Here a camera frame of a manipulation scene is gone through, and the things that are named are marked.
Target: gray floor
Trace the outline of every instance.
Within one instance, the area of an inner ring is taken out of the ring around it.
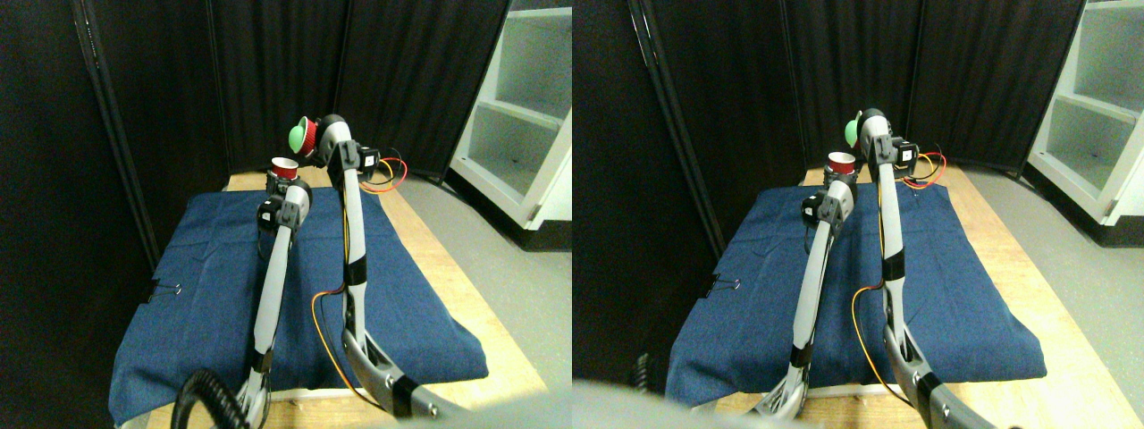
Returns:
[[[549,388],[572,381],[572,253],[524,252],[446,188],[400,192],[496,312]]]
[[[962,167],[1144,419],[1144,248],[1103,248],[1027,186]]]

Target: shelf compartment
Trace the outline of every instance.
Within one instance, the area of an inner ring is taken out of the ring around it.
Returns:
[[[1073,93],[1139,117],[1144,111],[1144,1],[1109,1],[1086,8]]]
[[[572,8],[516,10],[501,33],[495,100],[563,118],[572,106]]]
[[[559,130],[561,126],[564,125],[564,119],[540,113],[532,109],[519,106],[513,103],[506,103],[496,100],[482,100],[478,101],[477,103],[487,109],[495,110],[498,112],[513,116],[518,119],[524,119],[526,121],[551,129],[554,132]]]
[[[1057,94],[1057,100],[1091,110],[1125,124],[1135,125],[1141,114],[1120,105],[1080,94]]]
[[[1090,186],[1085,188],[1097,198],[1120,160],[1134,124],[1102,114],[1087,102],[1075,103],[1078,98],[1059,100],[1068,102],[1054,103],[1044,152],[1087,181]]]
[[[556,129],[479,103],[474,112],[468,159],[525,194],[555,138]]]

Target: black backdrop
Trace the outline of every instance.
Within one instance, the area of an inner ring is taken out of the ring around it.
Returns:
[[[1024,168],[1083,0],[927,1],[907,137]]]
[[[348,1],[208,1],[229,143],[230,172],[289,154],[303,116],[333,111]]]
[[[572,376],[627,382],[652,357],[662,390],[675,333],[716,256],[699,227],[627,5],[577,3]]]
[[[781,7],[664,1],[653,10],[724,243],[758,191],[805,174]]]
[[[353,138],[442,177],[496,46],[508,0],[356,2],[336,111]]]
[[[859,110],[876,106],[905,130],[922,0],[785,3],[807,164],[847,148]]]
[[[0,33],[0,427],[108,427],[148,257],[72,5],[7,2]]]
[[[201,3],[177,0],[90,6],[121,121],[118,137],[129,148],[158,254],[188,199],[227,184],[209,17]]]

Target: green ball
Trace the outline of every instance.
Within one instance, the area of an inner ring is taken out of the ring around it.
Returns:
[[[305,127],[295,126],[289,130],[289,149],[297,153],[302,150],[302,141],[305,140]]]
[[[858,142],[858,120],[851,120],[847,122],[847,144],[849,144],[850,148],[853,148],[855,143],[857,142]]]

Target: wooden table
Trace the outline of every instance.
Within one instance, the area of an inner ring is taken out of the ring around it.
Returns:
[[[821,182],[823,170],[818,168],[808,172],[803,183]],[[863,172],[859,182],[869,182],[869,175]],[[1009,310],[1041,340],[1048,368],[1043,379],[952,383],[947,384],[950,389],[1002,428],[1142,427],[1056,293],[969,177],[950,166],[938,183],[948,188],[966,236]],[[760,394],[734,394],[720,399],[716,410],[741,413],[760,397]],[[827,427],[923,427],[913,408],[890,395],[807,399],[800,419]]]
[[[299,175],[311,188],[329,186],[329,177],[324,170],[305,167],[299,170]],[[261,172],[236,174],[230,177],[228,185],[228,190],[231,191],[264,188],[265,174]],[[429,384],[429,390],[469,408],[546,391],[545,382],[537,374],[537,370],[501,325],[485,299],[398,192],[381,194],[382,208],[397,230],[402,244],[408,249],[413,261],[440,296],[448,312],[480,340],[488,364],[487,378]],[[392,416],[363,403],[348,389],[323,391],[299,389],[275,392],[273,396],[275,402],[267,419],[267,428],[341,428],[394,421]],[[172,405],[152,411],[148,428],[169,428],[170,411]],[[191,414],[190,427],[210,427],[210,419],[201,406],[197,406]]]

